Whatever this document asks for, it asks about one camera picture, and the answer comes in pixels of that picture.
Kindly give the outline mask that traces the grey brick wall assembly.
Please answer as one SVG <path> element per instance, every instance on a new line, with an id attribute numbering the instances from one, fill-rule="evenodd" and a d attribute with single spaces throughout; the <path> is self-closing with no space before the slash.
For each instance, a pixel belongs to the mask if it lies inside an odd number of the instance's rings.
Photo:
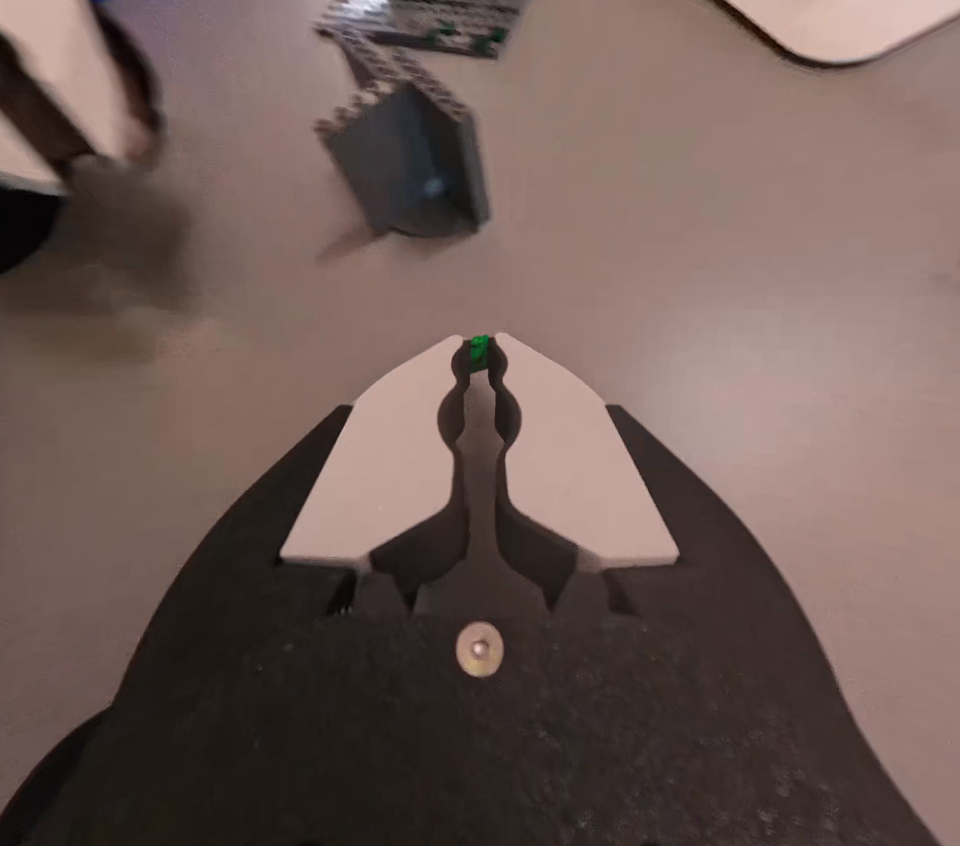
<path id="1" fill-rule="evenodd" d="M 355 89 L 314 132 L 370 230 L 447 239 L 484 228 L 491 205 L 472 109 L 411 53 L 350 26 L 324 35 Z"/>

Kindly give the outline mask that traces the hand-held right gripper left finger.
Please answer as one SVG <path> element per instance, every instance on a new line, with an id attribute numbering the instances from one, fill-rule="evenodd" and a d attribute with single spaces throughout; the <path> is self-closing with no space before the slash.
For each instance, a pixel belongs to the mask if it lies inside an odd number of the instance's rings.
<path id="1" fill-rule="evenodd" d="M 465 428 L 471 344 L 454 334 L 395 367 L 349 410 L 279 556 L 311 564 L 446 572 L 464 554 L 465 526 L 402 561 L 399 541 L 460 504 L 457 443 Z"/>

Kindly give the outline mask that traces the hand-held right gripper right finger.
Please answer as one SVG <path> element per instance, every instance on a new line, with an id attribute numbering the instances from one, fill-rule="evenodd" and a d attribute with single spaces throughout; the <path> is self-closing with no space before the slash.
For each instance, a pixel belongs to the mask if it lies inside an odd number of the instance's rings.
<path id="1" fill-rule="evenodd" d="M 573 567 L 676 564 L 679 549 L 604 400 L 578 376 L 507 333 L 502 384 L 519 407 L 506 448 L 506 493 L 547 538 L 573 546 Z"/>

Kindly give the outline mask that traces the grey desk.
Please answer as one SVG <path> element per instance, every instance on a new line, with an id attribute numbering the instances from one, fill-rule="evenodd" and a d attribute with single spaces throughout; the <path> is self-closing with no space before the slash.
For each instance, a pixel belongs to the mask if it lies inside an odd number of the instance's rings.
<path id="1" fill-rule="evenodd" d="M 846 70 L 714 0 L 533 0 L 473 107 L 492 222 L 374 239 L 313 123 L 327 0 L 107 0 L 154 172 L 2 276 L 2 805 L 113 698 L 205 533 L 325 416 L 505 331 L 628 409 L 794 588 L 958 844 L 958 27 Z"/>

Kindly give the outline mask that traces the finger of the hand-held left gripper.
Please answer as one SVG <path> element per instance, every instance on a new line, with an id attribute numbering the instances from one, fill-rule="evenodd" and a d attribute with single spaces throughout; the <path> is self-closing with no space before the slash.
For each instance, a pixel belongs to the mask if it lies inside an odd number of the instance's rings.
<path id="1" fill-rule="evenodd" d="M 1 184 L 40 195 L 65 195 L 54 168 L 11 122 L 1 122 Z"/>
<path id="2" fill-rule="evenodd" d="M 1 0 L 2 122 L 54 168 L 85 157 L 152 164 L 162 145 L 156 75 L 91 0 Z"/>

